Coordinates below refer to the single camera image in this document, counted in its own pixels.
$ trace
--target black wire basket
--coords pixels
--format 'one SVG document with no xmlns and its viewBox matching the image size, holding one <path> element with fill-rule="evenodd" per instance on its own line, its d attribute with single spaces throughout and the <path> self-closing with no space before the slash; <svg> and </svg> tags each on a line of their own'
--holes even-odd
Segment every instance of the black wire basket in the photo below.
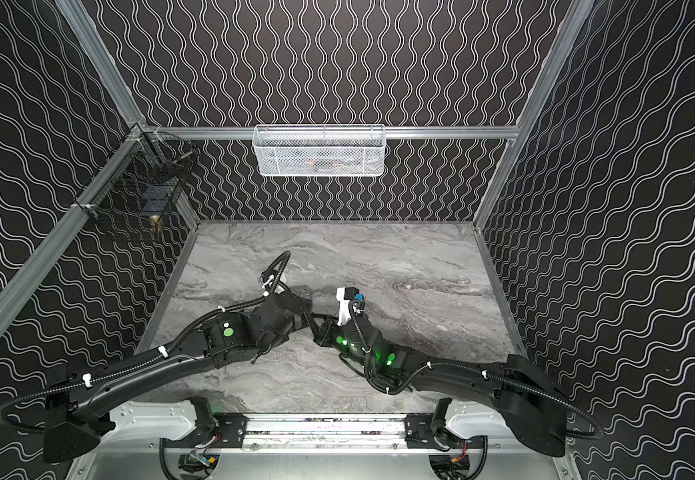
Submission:
<svg viewBox="0 0 695 480">
<path fill-rule="evenodd" d="M 97 230 L 122 242 L 164 238 L 198 147 L 171 134 L 147 133 L 90 205 Z"/>
</svg>

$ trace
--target enclosure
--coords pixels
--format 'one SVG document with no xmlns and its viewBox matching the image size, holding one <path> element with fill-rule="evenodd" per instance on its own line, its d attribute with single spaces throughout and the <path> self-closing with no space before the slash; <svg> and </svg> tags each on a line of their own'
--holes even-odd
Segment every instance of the enclosure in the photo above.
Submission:
<svg viewBox="0 0 695 480">
<path fill-rule="evenodd" d="M 285 250 L 314 312 L 358 287 L 387 340 L 524 356 L 602 423 L 560 458 L 489 437 L 479 478 L 695 478 L 695 1 L 0 0 L 0 404 L 259 296 Z M 444 397 L 383 395 L 305 333 L 138 399 Z M 0 479 L 161 478 L 154 442 L 51 464 L 0 425 Z M 436 477 L 385 447 L 211 478 Z"/>
</svg>

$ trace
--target black patterned wall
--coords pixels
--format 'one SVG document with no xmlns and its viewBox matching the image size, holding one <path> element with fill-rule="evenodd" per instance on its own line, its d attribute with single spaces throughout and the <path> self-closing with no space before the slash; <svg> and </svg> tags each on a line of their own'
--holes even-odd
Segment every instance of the black patterned wall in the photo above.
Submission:
<svg viewBox="0 0 695 480">
<path fill-rule="evenodd" d="M 116 244 L 87 224 L 0 339 L 0 404 L 47 386 L 63 362 L 100 366 L 131 356 L 186 239 L 177 223 L 162 243 Z M 43 409 L 41 398 L 16 413 L 41 425 Z M 70 462 L 44 463 L 42 442 L 0 426 L 0 478 L 64 478 Z"/>
<path fill-rule="evenodd" d="M 0 290 L 128 128 L 53 0 L 0 0 Z M 185 239 L 113 244 L 86 226 L 0 339 L 0 403 L 62 361 L 131 355 Z M 42 404 L 17 410 L 42 421 Z M 41 437 L 0 427 L 0 479 L 61 479 Z"/>
<path fill-rule="evenodd" d="M 208 141 L 187 192 L 208 220 L 470 221 L 505 140 L 390 140 L 380 177 L 263 177 L 247 141 Z"/>
<path fill-rule="evenodd" d="M 517 123 L 569 0 L 84 0 L 148 122 Z"/>
<path fill-rule="evenodd" d="M 595 3 L 485 237 L 583 478 L 695 478 L 695 2 Z"/>
<path fill-rule="evenodd" d="M 0 291 L 128 131 L 52 0 L 0 0 Z"/>
</svg>

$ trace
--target red wire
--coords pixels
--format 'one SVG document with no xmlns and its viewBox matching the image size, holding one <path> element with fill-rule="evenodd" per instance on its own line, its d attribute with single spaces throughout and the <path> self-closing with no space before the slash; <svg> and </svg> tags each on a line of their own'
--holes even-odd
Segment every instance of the red wire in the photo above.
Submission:
<svg viewBox="0 0 695 480">
<path fill-rule="evenodd" d="M 459 460 L 465 458 L 465 455 L 467 455 L 467 442 L 462 442 L 462 455 L 459 456 L 459 458 L 454 458 L 452 462 L 457 463 Z"/>
</svg>

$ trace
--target white wire basket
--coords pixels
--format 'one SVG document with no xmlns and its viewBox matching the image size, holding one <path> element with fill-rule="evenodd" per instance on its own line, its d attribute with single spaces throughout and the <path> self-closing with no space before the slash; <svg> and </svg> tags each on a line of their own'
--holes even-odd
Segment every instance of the white wire basket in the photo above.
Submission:
<svg viewBox="0 0 695 480">
<path fill-rule="evenodd" d="M 257 125 L 251 141 L 266 177 L 378 177 L 384 125 Z"/>
</svg>

